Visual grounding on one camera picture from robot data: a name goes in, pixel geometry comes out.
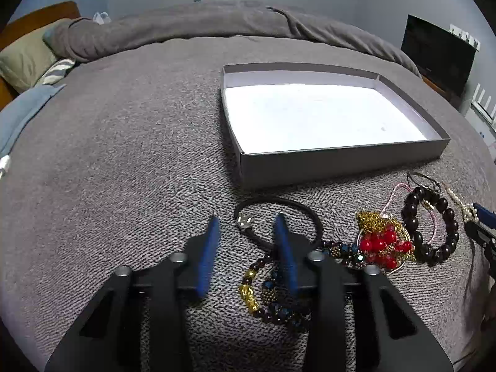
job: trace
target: metal bolt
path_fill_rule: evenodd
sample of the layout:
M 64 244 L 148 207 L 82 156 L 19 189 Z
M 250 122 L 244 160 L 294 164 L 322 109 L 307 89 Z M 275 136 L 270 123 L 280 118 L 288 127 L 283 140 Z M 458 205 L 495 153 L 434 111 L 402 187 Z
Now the metal bolt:
M 378 275 L 380 273 L 380 268 L 375 264 L 369 264 L 364 267 L 364 272 L 368 275 Z
M 308 259 L 310 261 L 323 261 L 324 258 L 326 258 L 324 256 L 324 253 L 322 252 L 319 252 L 317 250 L 314 250 L 314 251 L 311 251 L 308 255 L 307 255 Z
M 126 277 L 127 275 L 131 274 L 131 268 L 127 266 L 119 266 L 116 268 L 114 273 L 119 277 Z
M 169 260 L 173 263 L 182 263 L 183 261 L 186 261 L 187 258 L 188 256 L 183 252 L 175 252 L 169 256 Z

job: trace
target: television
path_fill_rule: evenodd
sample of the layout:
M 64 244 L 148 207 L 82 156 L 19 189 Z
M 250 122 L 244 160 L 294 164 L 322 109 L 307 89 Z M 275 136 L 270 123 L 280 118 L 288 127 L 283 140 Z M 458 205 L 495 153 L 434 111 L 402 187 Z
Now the television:
M 420 73 L 445 91 L 461 96 L 472 69 L 475 48 L 423 19 L 408 16 L 401 50 Z

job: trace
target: gray box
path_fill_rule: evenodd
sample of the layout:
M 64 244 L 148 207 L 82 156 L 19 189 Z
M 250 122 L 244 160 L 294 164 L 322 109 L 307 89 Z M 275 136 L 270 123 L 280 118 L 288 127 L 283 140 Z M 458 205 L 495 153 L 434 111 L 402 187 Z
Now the gray box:
M 410 96 L 370 71 L 302 63 L 226 65 L 222 100 L 248 189 L 430 160 L 450 142 Z

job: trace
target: pink string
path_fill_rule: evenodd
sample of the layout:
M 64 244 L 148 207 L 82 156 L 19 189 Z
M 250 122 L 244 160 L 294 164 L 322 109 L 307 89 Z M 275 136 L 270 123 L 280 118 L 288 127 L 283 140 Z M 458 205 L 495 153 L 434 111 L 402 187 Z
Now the pink string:
M 408 186 L 407 184 L 405 184 L 405 183 L 398 183 L 396 186 L 394 186 L 393 187 L 393 190 L 391 191 L 391 194 L 389 196 L 389 200 L 387 201 L 387 203 L 383 207 L 383 209 L 380 211 L 380 216 L 381 217 L 384 215 L 384 212 L 386 211 L 386 209 L 389 207 L 389 205 L 393 201 L 393 198 L 394 198 L 394 195 L 396 193 L 396 190 L 398 190 L 400 187 L 403 187 L 409 193 L 413 191 L 413 189 L 410 186 Z M 433 213 L 433 211 L 431 209 L 428 209 L 427 211 L 431 215 L 432 223 L 434 224 L 434 228 L 433 228 L 433 231 L 432 231 L 432 236 L 431 236 L 431 239 L 429 240 L 429 243 L 431 243 L 434 240 L 434 238 L 436 237 L 436 233 L 437 233 L 437 220 L 436 220 L 435 214 Z

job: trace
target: wooden headboard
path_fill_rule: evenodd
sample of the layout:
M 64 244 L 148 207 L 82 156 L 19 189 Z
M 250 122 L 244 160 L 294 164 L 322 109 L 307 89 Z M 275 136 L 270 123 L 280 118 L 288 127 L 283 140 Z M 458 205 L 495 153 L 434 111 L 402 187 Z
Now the wooden headboard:
M 0 51 L 20 37 L 38 28 L 51 24 L 61 18 L 73 19 L 80 16 L 78 5 L 74 1 L 64 1 L 33 11 L 6 25 L 2 33 L 0 33 Z M 0 77 L 0 110 L 17 95 L 19 95 L 17 91 Z

